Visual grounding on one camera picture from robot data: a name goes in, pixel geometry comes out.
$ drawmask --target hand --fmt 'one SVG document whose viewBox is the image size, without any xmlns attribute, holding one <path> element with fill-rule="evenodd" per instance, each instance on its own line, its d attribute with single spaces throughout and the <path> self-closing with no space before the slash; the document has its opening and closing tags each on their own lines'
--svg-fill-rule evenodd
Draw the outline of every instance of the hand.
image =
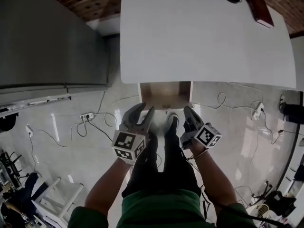
<svg viewBox="0 0 304 228">
<path fill-rule="evenodd" d="M 202 153 L 205 149 L 205 146 L 200 144 L 196 139 L 192 139 L 192 146 L 190 147 L 190 151 L 192 152 L 194 157 Z"/>
</svg>

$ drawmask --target white table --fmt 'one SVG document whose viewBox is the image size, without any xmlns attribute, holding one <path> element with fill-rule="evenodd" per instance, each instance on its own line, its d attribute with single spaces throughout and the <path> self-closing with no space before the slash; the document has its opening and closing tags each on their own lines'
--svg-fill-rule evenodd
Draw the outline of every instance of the white table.
<svg viewBox="0 0 304 228">
<path fill-rule="evenodd" d="M 234 81 L 296 87 L 283 17 L 254 22 L 244 0 L 122 0 L 124 83 Z"/>
</svg>

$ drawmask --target power strip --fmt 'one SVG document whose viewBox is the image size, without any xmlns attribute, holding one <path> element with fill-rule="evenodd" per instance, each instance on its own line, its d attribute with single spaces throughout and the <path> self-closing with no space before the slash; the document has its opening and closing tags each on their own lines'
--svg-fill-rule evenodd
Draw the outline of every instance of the power strip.
<svg viewBox="0 0 304 228">
<path fill-rule="evenodd" d="M 262 102 L 260 102 L 256 108 L 256 110 L 253 112 L 252 116 L 255 120 L 259 119 L 262 113 L 262 109 L 264 109 L 264 105 Z"/>
<path fill-rule="evenodd" d="M 89 117 L 89 120 L 93 120 L 94 119 L 94 112 L 89 112 L 89 113 L 86 113 L 86 114 L 82 114 L 80 115 L 80 119 L 81 121 L 87 121 L 87 117 Z"/>
</svg>

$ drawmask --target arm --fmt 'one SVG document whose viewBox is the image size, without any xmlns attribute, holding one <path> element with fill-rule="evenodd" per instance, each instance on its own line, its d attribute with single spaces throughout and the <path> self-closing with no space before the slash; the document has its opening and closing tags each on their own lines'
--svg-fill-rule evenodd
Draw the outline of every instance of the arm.
<svg viewBox="0 0 304 228">
<path fill-rule="evenodd" d="M 85 207 L 98 210 L 107 217 L 129 168 L 130 165 L 122 159 L 116 159 L 89 192 Z"/>
<path fill-rule="evenodd" d="M 190 150 L 195 157 L 202 153 L 205 150 L 205 147 L 196 140 L 193 140 Z M 237 203 L 235 191 L 231 182 L 213 161 L 208 152 L 195 158 L 195 162 L 203 179 L 206 192 L 212 199 L 223 205 Z M 214 205 L 214 207 L 216 214 L 218 215 L 221 208 L 216 205 Z"/>
<path fill-rule="evenodd" d="M 19 210 L 15 205 L 9 203 L 9 202 L 5 202 L 4 205 L 8 208 L 11 209 L 17 213 L 19 213 L 20 215 L 22 215 L 23 213 L 21 212 L 21 210 Z"/>
</svg>

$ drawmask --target dark clothing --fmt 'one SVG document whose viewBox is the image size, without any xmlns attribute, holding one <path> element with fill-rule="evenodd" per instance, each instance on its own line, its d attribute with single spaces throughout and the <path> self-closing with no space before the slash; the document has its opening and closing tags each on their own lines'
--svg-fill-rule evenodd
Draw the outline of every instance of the dark clothing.
<svg viewBox="0 0 304 228">
<path fill-rule="evenodd" d="M 32 218 L 36 207 L 32 203 L 32 191 L 38 179 L 37 173 L 32 173 L 29 175 L 25 182 L 25 187 L 16 191 L 10 199 L 7 200 L 8 203 L 11 203 L 21 212 L 27 215 L 28 218 Z M 25 220 L 21 215 L 11 209 L 8 209 L 4 204 L 1 206 L 1 214 L 6 223 L 10 223 L 13 228 L 22 228 L 25 225 Z"/>
<path fill-rule="evenodd" d="M 304 124 L 304 106 L 298 104 L 280 105 L 280 112 L 286 116 L 286 121 L 296 124 Z"/>
<path fill-rule="evenodd" d="M 179 147 L 174 118 L 165 134 L 164 172 L 157 170 L 157 138 L 149 132 L 150 140 L 138 157 L 126 189 L 122 192 L 122 216 L 118 228 L 215 228 L 205 221 L 200 211 L 201 191 L 195 174 Z M 237 203 L 231 208 L 246 213 Z M 222 210 L 219 228 L 254 228 L 253 221 Z M 74 209 L 68 228 L 107 228 L 107 217 L 94 209 Z"/>
<path fill-rule="evenodd" d="M 192 166 L 180 148 L 180 140 L 176 135 L 177 118 L 174 117 L 171 128 L 165 134 L 165 165 L 163 172 L 158 172 L 157 137 L 149 132 L 149 142 L 138 157 L 131 178 L 122 197 L 145 189 L 150 190 L 188 190 L 201 194 Z"/>
</svg>

